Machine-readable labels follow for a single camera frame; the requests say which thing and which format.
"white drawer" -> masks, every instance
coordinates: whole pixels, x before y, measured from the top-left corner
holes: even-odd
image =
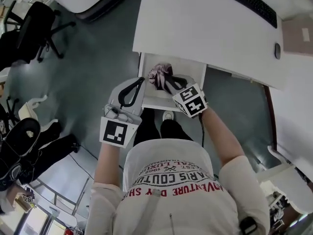
[[[200,88],[203,88],[206,64],[178,57],[142,53],[138,76],[148,78],[148,73],[158,63],[170,63],[173,68],[174,76],[178,74],[191,76],[195,82],[199,84]],[[166,91],[156,90],[153,84],[150,84],[148,80],[146,81],[146,91],[142,107],[177,112],[180,111],[176,107],[170,94]]]

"white desk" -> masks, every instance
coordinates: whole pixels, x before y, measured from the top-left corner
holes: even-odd
[[[234,0],[142,0],[133,51],[195,60],[282,89],[281,20],[275,29]]]
[[[271,88],[277,151],[313,181],[313,57],[286,55],[291,67],[284,91]]]

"black pants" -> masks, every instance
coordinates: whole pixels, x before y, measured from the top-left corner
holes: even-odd
[[[140,142],[152,139],[185,139],[193,141],[174,120],[167,119],[161,125],[161,136],[155,125],[155,112],[145,108],[141,114],[142,122],[137,129],[134,146]]]
[[[40,133],[34,148],[21,160],[23,173],[19,175],[19,180],[22,185],[36,180],[53,164],[77,149],[77,140],[74,135],[56,140],[61,131],[57,124],[52,124],[48,130]],[[41,148],[51,141],[53,142],[48,146]]]

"crumpled cloth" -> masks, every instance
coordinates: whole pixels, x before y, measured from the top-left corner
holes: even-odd
[[[154,84],[157,90],[165,90],[170,93],[165,84],[164,74],[173,75],[172,65],[169,63],[159,63],[152,68],[148,74],[148,79],[151,84]]]

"keyboard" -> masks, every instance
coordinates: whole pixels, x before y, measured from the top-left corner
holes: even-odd
[[[276,12],[262,0],[235,0],[246,6],[277,29]]]

